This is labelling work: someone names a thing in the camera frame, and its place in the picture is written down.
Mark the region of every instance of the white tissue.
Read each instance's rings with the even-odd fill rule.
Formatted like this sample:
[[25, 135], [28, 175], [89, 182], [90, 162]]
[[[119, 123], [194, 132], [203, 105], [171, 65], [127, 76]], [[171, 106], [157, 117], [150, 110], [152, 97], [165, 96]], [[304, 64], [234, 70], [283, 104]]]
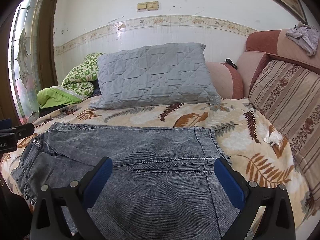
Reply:
[[278, 131], [274, 131], [269, 135], [269, 132], [267, 133], [267, 136], [263, 139], [266, 143], [270, 143], [271, 146], [278, 145], [280, 147], [280, 141], [282, 140], [282, 134]]

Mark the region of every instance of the gray denim shorts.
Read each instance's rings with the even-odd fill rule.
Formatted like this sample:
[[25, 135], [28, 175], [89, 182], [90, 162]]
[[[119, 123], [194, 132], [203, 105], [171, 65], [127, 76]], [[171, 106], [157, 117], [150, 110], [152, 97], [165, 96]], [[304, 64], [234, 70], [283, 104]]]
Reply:
[[88, 213], [106, 239], [221, 239], [239, 213], [213, 170], [217, 158], [230, 158], [214, 131], [199, 127], [55, 123], [26, 147], [12, 176], [36, 201], [43, 184], [80, 180], [103, 156], [113, 171]]

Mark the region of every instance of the green patterned quilt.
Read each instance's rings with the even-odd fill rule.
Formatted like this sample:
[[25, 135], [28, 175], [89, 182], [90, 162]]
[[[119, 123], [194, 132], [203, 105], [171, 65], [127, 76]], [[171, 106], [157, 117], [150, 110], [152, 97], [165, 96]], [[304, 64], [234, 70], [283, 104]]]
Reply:
[[91, 81], [98, 79], [97, 58], [103, 53], [92, 53], [74, 67], [60, 86], [41, 90], [37, 95], [40, 108], [69, 105], [86, 100], [94, 91]]

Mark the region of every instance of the metal screw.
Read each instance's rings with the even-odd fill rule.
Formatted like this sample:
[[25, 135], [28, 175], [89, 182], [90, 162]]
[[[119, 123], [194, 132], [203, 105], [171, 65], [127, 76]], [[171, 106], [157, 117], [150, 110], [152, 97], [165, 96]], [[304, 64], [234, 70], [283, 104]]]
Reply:
[[43, 185], [43, 186], [41, 187], [41, 190], [42, 190], [42, 191], [46, 191], [48, 188], [49, 188], [48, 185]]
[[249, 181], [249, 186], [250, 187], [256, 187], [258, 184], [255, 182], [255, 181], [253, 181], [253, 180], [250, 180]]
[[76, 187], [79, 185], [79, 182], [77, 180], [74, 180], [70, 183], [70, 187]]
[[285, 190], [285, 189], [286, 189], [285, 185], [282, 184], [282, 183], [279, 185], [279, 188], [282, 189], [282, 190]]

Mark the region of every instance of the wallpaper border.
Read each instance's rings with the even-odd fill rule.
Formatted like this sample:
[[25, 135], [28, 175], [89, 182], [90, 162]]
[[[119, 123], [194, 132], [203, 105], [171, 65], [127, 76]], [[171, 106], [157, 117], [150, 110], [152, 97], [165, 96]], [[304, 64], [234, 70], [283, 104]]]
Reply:
[[140, 28], [153, 28], [162, 26], [196, 26], [202, 28], [224, 30], [243, 36], [249, 36], [251, 33], [257, 32], [257, 30], [254, 30], [252, 28], [215, 18], [197, 17], [190, 15], [160, 15], [136, 18], [100, 27], [93, 31], [87, 32], [71, 41], [68, 41], [61, 46], [54, 47], [54, 54], [60, 55], [70, 49], [75, 48], [76, 46], [114, 33], [126, 32]]

